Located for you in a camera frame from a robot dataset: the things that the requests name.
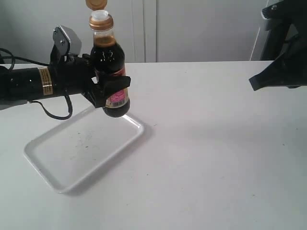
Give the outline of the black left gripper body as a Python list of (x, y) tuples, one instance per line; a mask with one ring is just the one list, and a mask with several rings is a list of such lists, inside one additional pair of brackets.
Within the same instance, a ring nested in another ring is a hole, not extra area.
[(63, 54), (53, 46), (49, 70), (53, 87), (52, 97), (81, 94), (95, 108), (106, 105), (102, 87), (92, 80), (95, 72), (89, 54), (82, 54), (81, 57)]

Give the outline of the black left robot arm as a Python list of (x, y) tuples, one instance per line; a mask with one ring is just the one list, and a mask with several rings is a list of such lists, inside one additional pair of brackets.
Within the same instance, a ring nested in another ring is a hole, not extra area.
[(72, 108), (70, 96), (83, 95), (95, 107), (103, 107), (108, 98), (105, 83), (94, 83), (94, 68), (88, 55), (82, 57), (61, 55), (53, 48), (49, 64), (39, 63), (37, 67), (15, 69), (17, 60), (7, 49), (2, 48), (5, 59), (11, 65), (0, 68), (0, 103), (14, 102), (38, 103), (47, 98), (64, 97), (69, 108)]

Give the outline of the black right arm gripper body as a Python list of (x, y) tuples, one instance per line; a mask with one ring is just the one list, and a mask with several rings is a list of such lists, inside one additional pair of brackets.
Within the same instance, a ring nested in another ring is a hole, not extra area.
[(294, 45), (294, 49), (307, 47), (307, 2), (305, 0), (281, 0), (261, 10), (268, 31), (262, 60), (276, 59), (284, 44)]

